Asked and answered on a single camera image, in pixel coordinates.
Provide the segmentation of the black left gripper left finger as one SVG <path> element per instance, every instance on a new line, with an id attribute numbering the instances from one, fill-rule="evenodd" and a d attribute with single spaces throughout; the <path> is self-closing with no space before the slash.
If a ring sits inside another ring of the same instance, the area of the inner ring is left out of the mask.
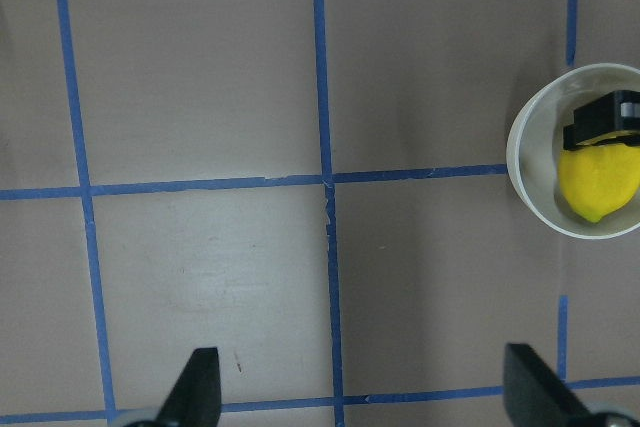
<path id="1" fill-rule="evenodd" d="M 159 426 L 215 427 L 221 416 L 221 377 L 216 347 L 197 348 L 154 419 Z"/>

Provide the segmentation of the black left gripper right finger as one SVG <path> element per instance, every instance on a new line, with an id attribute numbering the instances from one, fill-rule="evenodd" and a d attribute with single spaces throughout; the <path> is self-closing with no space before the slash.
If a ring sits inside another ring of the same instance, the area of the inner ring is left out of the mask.
<path id="1" fill-rule="evenodd" d="M 513 426 L 592 424 L 591 412 L 525 343 L 505 346 L 503 404 Z"/>

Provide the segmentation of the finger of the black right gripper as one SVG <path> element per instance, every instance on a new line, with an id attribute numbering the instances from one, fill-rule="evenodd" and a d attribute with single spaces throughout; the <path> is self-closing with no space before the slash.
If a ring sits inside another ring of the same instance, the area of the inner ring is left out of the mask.
<path id="1" fill-rule="evenodd" d="M 639 92 L 616 90 L 573 111 L 563 127 L 563 149 L 623 144 L 639 146 Z"/>

